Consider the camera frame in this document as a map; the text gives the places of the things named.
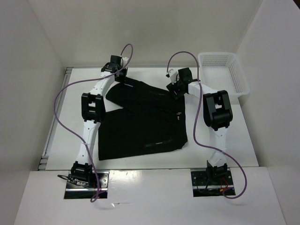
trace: white tabletop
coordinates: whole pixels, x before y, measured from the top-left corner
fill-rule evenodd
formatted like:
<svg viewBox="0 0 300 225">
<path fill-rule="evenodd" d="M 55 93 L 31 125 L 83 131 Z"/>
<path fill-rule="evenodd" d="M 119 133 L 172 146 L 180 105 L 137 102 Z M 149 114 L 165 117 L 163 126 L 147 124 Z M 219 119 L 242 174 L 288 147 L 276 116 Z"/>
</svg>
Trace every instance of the white tabletop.
<svg viewBox="0 0 300 225">
<path fill-rule="evenodd" d="M 98 78 L 100 68 L 73 69 L 69 83 Z M 149 85 L 166 90 L 170 79 L 165 76 L 166 68 L 129 68 L 127 76 L 143 81 Z M 191 68 L 196 78 L 196 69 Z M 60 112 L 60 120 L 75 132 L 83 133 L 83 119 L 81 117 L 81 95 L 90 91 L 96 82 L 84 82 L 67 89 Z M 231 100 L 233 120 L 227 133 L 227 152 L 236 158 L 242 166 L 258 166 L 247 126 L 237 99 Z M 166 168 L 201 168 L 206 167 L 206 160 L 213 150 L 199 147 L 193 140 L 193 124 L 198 106 L 198 99 L 186 94 L 186 126 L 188 142 L 181 150 L 127 157 L 120 159 L 98 160 L 98 137 L 94 147 L 93 159 L 97 169 L 166 169 Z M 116 104 L 105 99 L 106 111 L 119 108 Z M 79 152 L 80 140 L 63 129 L 54 126 L 54 132 L 47 147 L 49 155 L 46 170 L 69 170 L 75 162 Z M 197 139 L 203 144 L 209 144 L 209 130 L 204 124 L 203 115 L 199 116 Z M 229 167 L 236 164 L 228 159 Z"/>
<path fill-rule="evenodd" d="M 237 193 L 244 187 L 232 168 Z M 64 200 L 66 171 L 31 172 L 15 225 L 284 225 L 267 168 L 245 168 L 236 200 L 193 197 L 189 169 L 110 171 L 108 198 Z"/>
</svg>

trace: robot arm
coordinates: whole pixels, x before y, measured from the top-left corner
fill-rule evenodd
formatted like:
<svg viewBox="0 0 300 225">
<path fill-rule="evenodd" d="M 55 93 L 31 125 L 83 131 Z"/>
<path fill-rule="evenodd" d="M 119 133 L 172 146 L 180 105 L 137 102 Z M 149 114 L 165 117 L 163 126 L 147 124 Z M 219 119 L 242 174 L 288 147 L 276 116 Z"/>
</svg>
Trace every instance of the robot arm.
<svg viewBox="0 0 300 225">
<path fill-rule="evenodd" d="M 171 69 L 167 77 L 171 83 L 167 89 L 175 99 L 185 93 L 200 98 L 200 86 L 197 79 L 192 78 L 189 68 L 174 71 Z M 204 84 L 203 94 L 203 117 L 210 131 L 210 146 L 226 151 L 226 133 L 233 119 L 230 100 L 227 91 L 217 91 Z M 211 179 L 220 178 L 227 173 L 227 162 L 225 155 L 217 150 L 207 160 L 207 171 Z"/>
<path fill-rule="evenodd" d="M 111 56 L 108 62 L 101 69 L 102 80 L 98 81 L 89 93 L 83 93 L 81 97 L 82 118 L 83 118 L 83 139 L 86 144 L 81 143 L 76 161 L 71 168 L 69 176 L 72 183 L 89 184 L 92 175 L 92 165 L 85 145 L 89 147 L 90 154 L 93 156 L 93 150 L 96 135 L 101 122 L 105 119 L 104 97 L 114 81 L 124 82 L 128 68 L 123 68 L 128 61 L 127 57 Z"/>
</svg>

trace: red wire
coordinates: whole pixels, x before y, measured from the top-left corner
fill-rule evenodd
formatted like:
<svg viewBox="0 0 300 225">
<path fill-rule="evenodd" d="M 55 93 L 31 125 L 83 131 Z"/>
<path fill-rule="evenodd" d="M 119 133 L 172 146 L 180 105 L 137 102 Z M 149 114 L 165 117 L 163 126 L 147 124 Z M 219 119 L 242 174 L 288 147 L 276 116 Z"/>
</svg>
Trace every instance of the red wire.
<svg viewBox="0 0 300 225">
<path fill-rule="evenodd" d="M 223 180 L 225 181 L 226 183 L 226 187 L 225 188 L 228 188 L 228 182 L 225 180 L 225 178 L 223 177 Z"/>
</svg>

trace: mesh basket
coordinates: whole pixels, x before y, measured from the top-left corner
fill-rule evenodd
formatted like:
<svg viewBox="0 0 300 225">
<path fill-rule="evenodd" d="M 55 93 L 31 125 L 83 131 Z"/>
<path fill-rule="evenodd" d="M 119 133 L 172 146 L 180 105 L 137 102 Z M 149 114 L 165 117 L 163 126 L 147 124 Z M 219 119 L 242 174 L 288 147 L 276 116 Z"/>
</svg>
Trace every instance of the mesh basket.
<svg viewBox="0 0 300 225">
<path fill-rule="evenodd" d="M 198 55 L 202 82 L 216 90 L 226 90 L 230 96 L 247 95 L 249 85 L 234 53 L 205 52 Z"/>
</svg>

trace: white panel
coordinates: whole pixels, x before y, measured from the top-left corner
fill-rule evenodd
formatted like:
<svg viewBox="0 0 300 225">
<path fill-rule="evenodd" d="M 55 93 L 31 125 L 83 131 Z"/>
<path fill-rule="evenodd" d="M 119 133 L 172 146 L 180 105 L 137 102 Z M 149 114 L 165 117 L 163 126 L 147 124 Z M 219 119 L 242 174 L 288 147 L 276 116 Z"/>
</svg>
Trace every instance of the white panel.
<svg viewBox="0 0 300 225">
<path fill-rule="evenodd" d="M 0 0 L 0 218 L 14 222 L 52 119 L 62 63 L 25 0 Z"/>
<path fill-rule="evenodd" d="M 69 83 L 83 79 L 97 78 L 100 68 L 73 69 Z M 196 78 L 196 68 L 191 68 Z M 129 68 L 127 76 L 143 81 L 154 87 L 166 90 L 170 79 L 166 78 L 166 68 Z M 82 93 L 89 91 L 95 82 L 83 82 L 68 88 L 60 113 L 61 121 L 69 128 L 82 135 L 83 119 L 81 116 Z M 199 99 L 186 95 L 186 127 L 188 142 L 181 150 L 160 154 L 150 154 L 136 157 L 126 157 L 111 160 L 98 160 L 98 137 L 94 147 L 94 162 L 97 169 L 166 169 L 166 168 L 199 168 L 206 167 L 206 161 L 213 150 L 199 147 L 193 140 L 193 126 Z M 239 102 L 231 100 L 233 120 L 227 133 L 227 152 L 235 157 L 242 166 L 258 166 L 247 126 Z M 119 108 L 116 104 L 105 99 L 107 111 Z M 197 123 L 196 135 L 198 141 L 209 144 L 209 129 L 203 121 L 203 109 Z M 76 160 L 80 148 L 80 139 L 58 125 L 54 138 L 48 145 L 49 160 L 47 170 L 69 170 Z M 237 166 L 228 159 L 230 167 Z"/>
<path fill-rule="evenodd" d="M 135 47 L 131 65 L 180 50 L 236 52 L 261 0 L 29 0 L 65 66 L 99 66 Z M 174 65 L 193 65 L 176 57 Z"/>
<path fill-rule="evenodd" d="M 242 110 L 262 166 L 270 166 L 286 222 L 299 224 L 300 10 L 292 0 L 265 0 L 238 55 L 250 85 Z"/>
<path fill-rule="evenodd" d="M 236 200 L 193 197 L 189 169 L 111 171 L 108 198 L 64 200 L 57 174 L 31 172 L 15 225 L 284 225 L 268 171 L 245 168 L 248 189 Z M 244 178 L 232 169 L 235 189 Z"/>
</svg>

